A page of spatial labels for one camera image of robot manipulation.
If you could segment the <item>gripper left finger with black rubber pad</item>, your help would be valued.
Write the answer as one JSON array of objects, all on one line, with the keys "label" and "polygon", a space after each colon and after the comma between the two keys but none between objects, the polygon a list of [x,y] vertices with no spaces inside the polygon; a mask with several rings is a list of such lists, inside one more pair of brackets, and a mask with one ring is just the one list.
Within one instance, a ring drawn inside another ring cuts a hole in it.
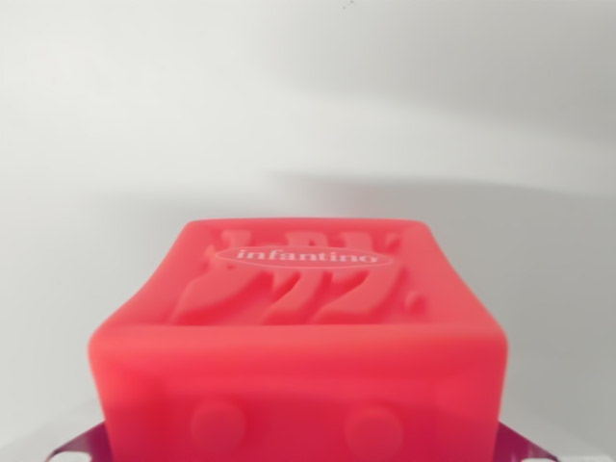
[{"label": "gripper left finger with black rubber pad", "polygon": [[52,450],[47,462],[112,462],[112,451],[104,423],[99,423]]}]

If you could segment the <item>gripper right finger with black rubber pad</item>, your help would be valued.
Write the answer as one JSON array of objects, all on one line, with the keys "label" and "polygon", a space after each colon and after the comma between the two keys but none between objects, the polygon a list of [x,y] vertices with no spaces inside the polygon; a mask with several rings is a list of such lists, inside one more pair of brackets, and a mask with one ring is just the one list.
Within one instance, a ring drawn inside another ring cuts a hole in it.
[{"label": "gripper right finger with black rubber pad", "polygon": [[545,422],[500,422],[495,445],[495,460],[563,461],[567,457],[562,446],[562,432]]}]

